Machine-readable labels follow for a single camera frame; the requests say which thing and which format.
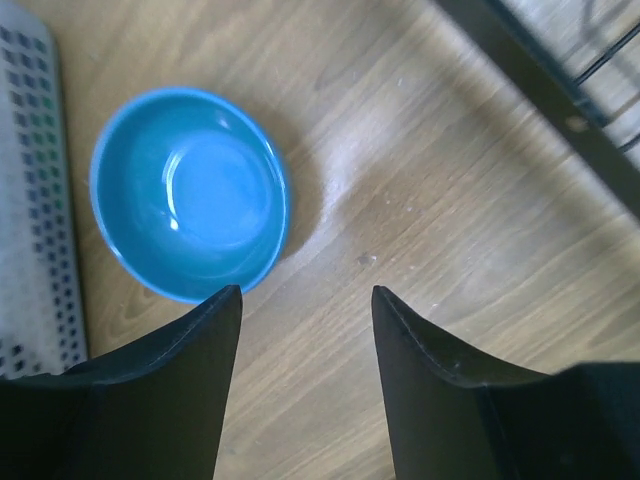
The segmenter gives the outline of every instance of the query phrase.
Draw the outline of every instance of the white perforated basket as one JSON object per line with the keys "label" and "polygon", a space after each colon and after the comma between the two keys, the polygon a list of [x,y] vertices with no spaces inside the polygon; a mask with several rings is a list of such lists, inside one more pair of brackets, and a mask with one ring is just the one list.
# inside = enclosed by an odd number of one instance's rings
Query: white perforated basket
{"label": "white perforated basket", "polygon": [[86,360],[54,41],[0,0],[0,376]]}

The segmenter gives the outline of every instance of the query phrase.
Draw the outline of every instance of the wood grain surface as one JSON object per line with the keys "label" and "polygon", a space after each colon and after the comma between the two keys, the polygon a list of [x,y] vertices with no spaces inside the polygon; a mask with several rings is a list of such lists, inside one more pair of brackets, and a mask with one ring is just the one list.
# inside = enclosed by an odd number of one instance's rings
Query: wood grain surface
{"label": "wood grain surface", "polygon": [[90,156],[114,110],[201,87],[286,155],[293,231],[246,295],[217,479],[393,478],[375,284],[530,368],[640,359],[638,226],[430,2],[22,3],[61,50],[94,355],[189,308],[125,273],[94,222]]}

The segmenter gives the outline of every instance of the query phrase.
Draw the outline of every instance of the dust speck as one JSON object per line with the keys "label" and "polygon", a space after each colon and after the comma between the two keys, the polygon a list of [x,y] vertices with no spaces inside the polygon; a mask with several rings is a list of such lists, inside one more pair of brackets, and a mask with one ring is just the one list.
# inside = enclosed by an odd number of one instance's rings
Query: dust speck
{"label": "dust speck", "polygon": [[363,253],[357,258],[358,263],[363,267],[373,265],[374,263],[376,263],[376,260],[378,260],[377,256],[369,255],[368,253]]}

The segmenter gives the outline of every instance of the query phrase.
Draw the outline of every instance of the black metal frame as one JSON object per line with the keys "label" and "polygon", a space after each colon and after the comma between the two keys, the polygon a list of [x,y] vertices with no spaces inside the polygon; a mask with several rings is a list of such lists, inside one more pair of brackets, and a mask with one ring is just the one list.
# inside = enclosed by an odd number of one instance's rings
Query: black metal frame
{"label": "black metal frame", "polygon": [[640,363],[547,376],[463,342],[385,287],[371,304],[397,480],[640,478]]}
{"label": "black metal frame", "polygon": [[640,221],[640,171],[625,152],[640,134],[616,146],[603,128],[610,123],[581,84],[640,31],[640,25],[603,52],[576,79],[501,0],[435,0],[503,71]]}

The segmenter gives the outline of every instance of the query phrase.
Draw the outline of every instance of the blue bowl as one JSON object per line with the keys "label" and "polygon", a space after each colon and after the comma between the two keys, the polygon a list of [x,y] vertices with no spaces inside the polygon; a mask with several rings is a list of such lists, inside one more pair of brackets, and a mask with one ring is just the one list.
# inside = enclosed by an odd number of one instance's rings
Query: blue bowl
{"label": "blue bowl", "polygon": [[100,231],[140,282],[199,303],[244,292],[275,265],[291,212],[284,162],[228,101],[191,88],[146,93],[102,132],[91,164]]}

